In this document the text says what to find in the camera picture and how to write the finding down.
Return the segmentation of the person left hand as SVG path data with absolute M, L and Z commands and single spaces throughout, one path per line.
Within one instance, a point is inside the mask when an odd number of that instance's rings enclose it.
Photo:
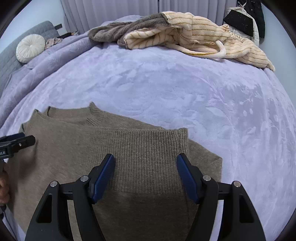
M 9 176 L 8 176 L 8 165 L 4 163 L 3 171 L 0 177 L 0 204 L 7 204 L 10 200 L 10 186 L 9 186 Z

